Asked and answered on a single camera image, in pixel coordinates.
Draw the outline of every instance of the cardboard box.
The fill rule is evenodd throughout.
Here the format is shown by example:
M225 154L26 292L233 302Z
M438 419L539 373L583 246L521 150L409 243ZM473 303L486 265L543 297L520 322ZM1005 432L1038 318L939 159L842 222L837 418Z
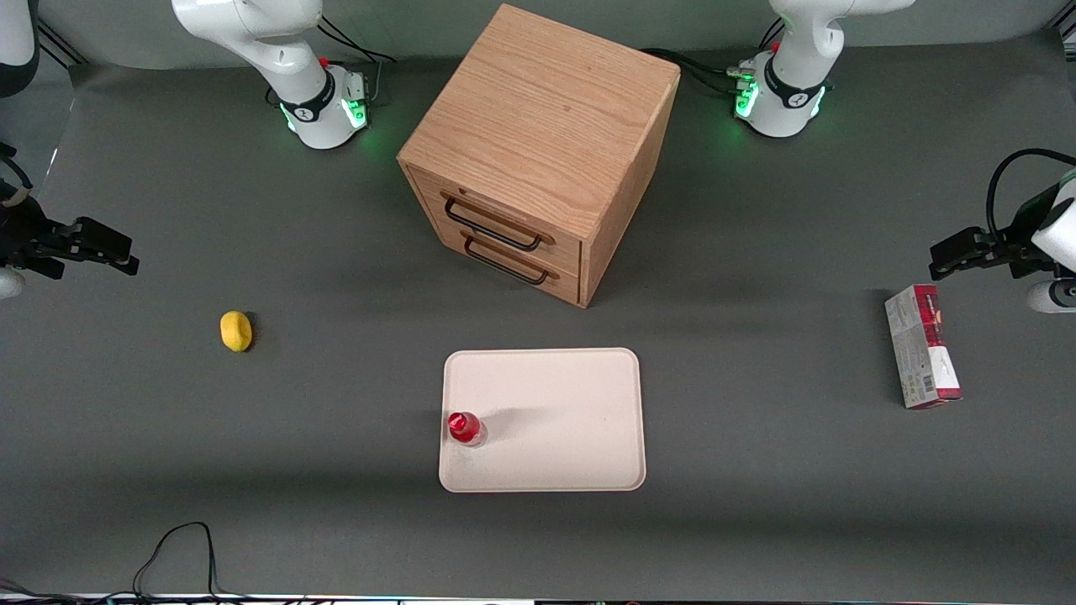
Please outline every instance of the cardboard box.
M904 407L922 410L962 398L942 337L937 286L909 286L886 301L886 315L901 372Z

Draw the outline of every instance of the table surface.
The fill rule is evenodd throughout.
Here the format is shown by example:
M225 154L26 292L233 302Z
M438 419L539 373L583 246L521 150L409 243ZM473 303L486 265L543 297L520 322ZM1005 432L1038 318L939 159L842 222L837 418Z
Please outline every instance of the table surface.
M947 280L966 398L914 412L882 310L982 224L1005 155L1073 151L1056 34L850 48L792 140L685 80L587 310L427 224L395 155L454 65L386 67L371 128L328 152L251 69L81 74L41 199L128 234L142 266L30 276L3 302L3 575L119 590L200 519L245 592L1076 599L1076 323L1027 309L1004 269ZM1002 216L1064 169L1014 166ZM247 354L220 342L229 309L256 313ZM566 347L638 354L646 483L444 491L445 358ZM178 536L147 589L202 587L200 540Z

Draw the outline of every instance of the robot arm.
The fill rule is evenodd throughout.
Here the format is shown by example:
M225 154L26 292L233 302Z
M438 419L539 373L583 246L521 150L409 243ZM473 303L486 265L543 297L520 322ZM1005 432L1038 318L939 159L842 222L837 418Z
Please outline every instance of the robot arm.
M1023 155L1047 155L1076 165L1048 150L1024 150L1010 155L994 173L990 199L1001 171ZM1028 305L1044 313L1076 312L1076 170L1024 202L1013 224L996 229L967 227L931 247L931 277L943 280L958 271L1008 265L1014 279L1038 271L1053 275L1028 291Z
M0 159L17 169L14 155L14 149L0 143ZM130 255L129 237L87 216L70 225L49 220L30 196L29 180L18 172L22 186L0 179L0 298L23 291L25 279L15 269L58 280L65 268L60 259L89 261L128 276L138 273L139 259Z
M798 133L818 113L823 83L845 47L841 17L879 15L916 0L769 0L784 20L776 53L763 51L730 73L750 78L737 100L736 116L767 137ZM755 78L758 72L763 78Z
M22 92L38 72L38 0L0 2L0 99Z
M317 26L322 0L172 0L192 34L236 53L261 73L288 127L313 149L346 142L367 124L360 74L325 67L298 34ZM274 38L272 43L261 39Z

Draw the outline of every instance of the green led light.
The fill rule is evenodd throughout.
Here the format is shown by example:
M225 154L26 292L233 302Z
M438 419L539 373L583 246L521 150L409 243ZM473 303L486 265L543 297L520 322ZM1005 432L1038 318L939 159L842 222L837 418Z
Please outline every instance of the green led light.
M340 107L348 114L348 119L351 121L351 125L355 129L359 129L366 126L366 105L360 101L351 101L348 99L340 99Z
M759 84L752 82L746 90L740 93L740 98L736 100L736 113L740 117L747 117L751 115L751 110L754 109L754 100L759 98Z
M284 119L287 121L287 129L295 132L295 124L292 124L292 116L287 114L287 110L284 109L284 103L280 103L280 112L284 114Z
M810 110L811 117L818 115L818 108L822 104L822 97L824 96L825 96L825 86L822 86L822 89L818 92L818 100L815 101L815 109Z

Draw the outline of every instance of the box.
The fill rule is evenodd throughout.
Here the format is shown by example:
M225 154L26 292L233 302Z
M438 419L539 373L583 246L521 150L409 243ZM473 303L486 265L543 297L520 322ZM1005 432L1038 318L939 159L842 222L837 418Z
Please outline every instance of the box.
M962 397L949 350L942 337L936 285L912 285L886 301L901 372L904 407L933 408Z
M679 81L674 64L502 4L397 160L444 245L586 307Z

